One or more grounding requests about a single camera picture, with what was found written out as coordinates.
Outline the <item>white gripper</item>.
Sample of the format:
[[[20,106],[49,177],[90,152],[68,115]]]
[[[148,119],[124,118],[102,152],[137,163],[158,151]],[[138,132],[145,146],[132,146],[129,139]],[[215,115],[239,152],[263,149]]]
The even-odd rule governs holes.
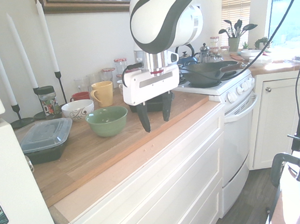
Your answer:
[[[151,131],[148,118],[148,101],[162,94],[162,112],[164,121],[169,121],[170,109],[172,106],[173,93],[179,83],[178,65],[170,65],[164,68],[160,76],[152,77],[149,71],[137,70],[124,75],[123,100],[127,105],[136,106],[138,117],[146,132]]]

